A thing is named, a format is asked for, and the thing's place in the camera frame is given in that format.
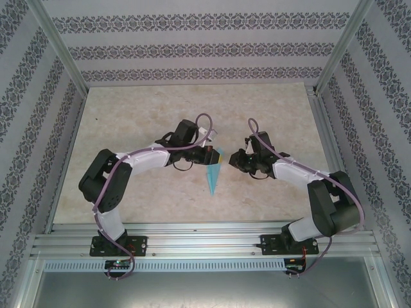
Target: aluminum frame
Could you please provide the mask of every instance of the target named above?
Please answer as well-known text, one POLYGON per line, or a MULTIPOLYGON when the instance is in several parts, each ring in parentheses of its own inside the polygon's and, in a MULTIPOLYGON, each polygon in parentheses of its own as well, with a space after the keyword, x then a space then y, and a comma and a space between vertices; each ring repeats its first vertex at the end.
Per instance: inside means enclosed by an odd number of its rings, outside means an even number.
MULTIPOLYGON (((287 223, 154 223, 126 224, 125 227, 130 235, 148 236, 147 255, 136 257, 137 262, 139 259, 175 262, 193 259, 261 261, 284 257, 262 255, 256 244, 259 243, 261 234, 279 234, 281 227, 287 223)), ((116 259, 89 256, 91 239, 96 234, 95 225, 54 225, 50 234, 36 235, 29 266, 14 307, 32 307, 47 260, 76 260, 87 263, 91 259, 116 259)), ((327 242, 327 239, 319 239, 320 251, 325 249, 327 242)), ((379 307, 398 307, 372 231, 334 236, 333 245, 325 257, 363 257, 379 307)))

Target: marble floor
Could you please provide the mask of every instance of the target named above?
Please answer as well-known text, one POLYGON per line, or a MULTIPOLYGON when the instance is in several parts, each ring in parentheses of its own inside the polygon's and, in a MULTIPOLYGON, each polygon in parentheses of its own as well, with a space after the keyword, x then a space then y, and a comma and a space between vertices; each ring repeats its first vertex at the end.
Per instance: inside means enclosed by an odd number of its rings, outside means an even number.
MULTIPOLYGON (((328 170, 302 83, 105 87, 90 90, 54 222, 94 223, 78 182, 100 150, 143 148, 201 112, 213 118, 213 146, 225 153, 214 196, 205 166, 152 169, 130 179, 119 205, 124 222, 280 221, 310 213, 306 191, 281 180, 253 180, 228 165, 244 147, 253 117, 278 151, 328 170)), ((207 127, 207 119, 200 124, 207 127)))

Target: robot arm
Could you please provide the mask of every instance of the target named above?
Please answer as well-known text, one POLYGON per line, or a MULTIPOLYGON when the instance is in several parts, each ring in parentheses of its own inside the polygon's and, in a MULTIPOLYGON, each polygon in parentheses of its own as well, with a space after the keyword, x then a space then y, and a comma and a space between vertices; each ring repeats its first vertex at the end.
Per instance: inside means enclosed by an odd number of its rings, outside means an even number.
MULTIPOLYGON (((189 120, 183 120, 175 132, 167 133, 163 138, 155 141, 148 147, 156 148, 155 151, 140 152, 126 158, 119 164, 115 173, 112 175, 112 179, 98 205, 98 212, 96 213, 103 231, 111 239, 123 247, 125 247, 125 243, 127 242, 127 231, 121 222, 117 206, 123 198, 128 180, 131 176, 138 175, 152 168, 169 166, 182 158, 194 164, 211 165, 219 163, 221 159, 220 154, 214 150, 212 146, 195 146, 188 150, 174 151, 158 149, 188 146, 191 144, 193 138, 197 139, 201 133, 205 135, 207 131, 199 128, 195 123, 189 120)), ((208 141, 212 141, 215 135, 216 132, 212 131, 208 137, 208 141)), ((128 153, 113 153, 108 149, 101 150, 97 154, 97 157, 78 185, 78 188, 87 201, 96 203, 107 180, 105 175, 109 175, 113 166, 127 155, 128 153)), ((105 241, 101 232, 99 232, 99 234, 101 241, 105 241)))
MULTIPOLYGON (((266 132, 259 132, 258 136, 271 146, 266 132)), ((294 221, 282 229, 281 239, 288 249, 307 239, 321 235, 330 237, 359 223, 358 209, 344 191, 319 175, 314 175, 293 163, 279 159, 254 135, 246 138, 245 144, 247 150, 239 149, 233 154, 229 161, 230 165, 250 175, 255 175, 259 170, 268 177, 285 180, 308 192, 311 216, 294 221)), ((294 161, 286 153, 281 153, 281 155, 294 161)), ((353 185, 346 173, 337 171, 332 174, 326 172, 322 174, 341 183, 355 195, 353 185)))

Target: patterned wallpaper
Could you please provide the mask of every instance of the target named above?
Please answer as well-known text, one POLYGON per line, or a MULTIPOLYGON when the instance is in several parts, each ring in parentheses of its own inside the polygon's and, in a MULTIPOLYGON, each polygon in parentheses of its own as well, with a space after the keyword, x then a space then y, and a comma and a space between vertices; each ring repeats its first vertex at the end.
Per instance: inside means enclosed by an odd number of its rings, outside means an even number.
POLYGON ((84 98, 27 4, 0 0, 0 307, 43 233, 84 98))
POLYGON ((400 307, 411 307, 410 25, 411 1, 375 1, 322 93, 400 307))
POLYGON ((314 85, 357 2, 43 3, 88 85, 112 86, 314 85))

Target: metal bar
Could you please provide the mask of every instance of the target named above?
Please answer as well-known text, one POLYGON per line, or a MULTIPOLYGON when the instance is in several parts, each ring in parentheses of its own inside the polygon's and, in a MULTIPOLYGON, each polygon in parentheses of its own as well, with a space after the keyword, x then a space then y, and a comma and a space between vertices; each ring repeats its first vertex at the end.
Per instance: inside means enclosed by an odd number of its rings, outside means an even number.
MULTIPOLYGON (((266 257, 256 247, 260 243, 260 235, 279 234, 281 227, 287 223, 157 223, 126 224, 125 227, 130 235, 148 236, 147 255, 144 259, 258 259, 266 257)), ((47 260, 92 259, 89 257, 89 250, 91 238, 97 235, 96 226, 70 227, 55 225, 51 234, 37 235, 30 257, 47 260)), ((327 243, 326 238, 318 239, 319 250, 323 251, 327 243)), ((327 257, 364 257, 379 253, 373 232, 361 231, 355 235, 336 235, 327 257)))
POLYGON ((324 103, 322 102, 322 99, 317 97, 314 93, 313 87, 306 87, 306 92, 314 116, 314 121, 317 125, 322 148, 324 149, 329 171, 335 172, 344 170, 344 165, 337 148, 337 142, 335 141, 334 135, 331 133, 331 125, 324 109, 324 103))
POLYGON ((64 44, 64 41, 54 25, 54 22, 51 20, 51 17, 42 4, 42 0, 27 0, 27 4, 36 17, 36 20, 41 25, 41 28, 49 39, 51 45, 53 45, 56 54, 60 57, 77 89, 85 98, 89 92, 89 88, 80 70, 77 68, 77 65, 74 62, 67 46, 64 44))
MULTIPOLYGON (((46 261, 47 273, 101 273, 103 260, 50 260, 46 261)), ((211 272, 211 271, 284 271, 284 259, 206 259, 206 260, 161 260, 141 259, 134 271, 138 272, 211 272)), ((112 269, 112 272, 127 269, 112 269)))
POLYGON ((60 195, 61 195, 61 192, 62 192, 62 189, 63 189, 64 178, 66 177, 67 170, 69 169, 70 157, 71 157, 71 154, 72 154, 73 149, 74 149, 74 144, 75 144, 76 136, 77 136, 77 133, 78 133, 78 129, 80 127, 81 118, 83 116, 85 103, 86 102, 84 101, 83 104, 80 106, 80 114, 78 115, 78 120, 76 122, 76 127, 74 128, 73 138, 71 139, 71 142, 70 142, 70 145, 69 145, 69 151, 67 152, 67 157, 66 157, 66 160, 64 161, 64 165, 63 165, 63 169, 62 169, 62 176, 60 177, 60 181, 59 181, 58 186, 57 186, 56 195, 55 195, 55 198, 53 200, 53 204, 51 205, 50 215, 49 215, 49 218, 48 218, 48 221, 47 221, 46 228, 44 229, 45 233, 50 233, 52 228, 53 228, 54 216, 56 215, 58 201, 60 199, 60 195))
POLYGON ((333 75, 335 68, 342 58, 342 55, 345 53, 351 39, 354 37, 355 32, 373 2, 373 0, 360 0, 357 4, 353 14, 351 14, 351 18, 348 20, 347 26, 345 26, 337 44, 335 45, 331 56, 329 56, 326 66, 321 72, 319 81, 316 85, 317 95, 321 94, 326 88, 328 80, 333 75))
POLYGON ((364 257, 368 275, 380 308, 398 308, 390 280, 381 257, 364 257))
POLYGON ((43 273, 45 261, 29 260, 24 272, 22 284, 20 285, 17 298, 12 307, 32 308, 36 298, 37 290, 43 273))
MULTIPOLYGON (((244 231, 250 229, 273 229, 281 228, 291 221, 246 221, 246 222, 218 222, 218 223, 127 223, 125 227, 127 230, 240 230, 244 231)), ((97 230, 97 226, 91 224, 54 224, 53 231, 67 231, 67 230, 97 230)))

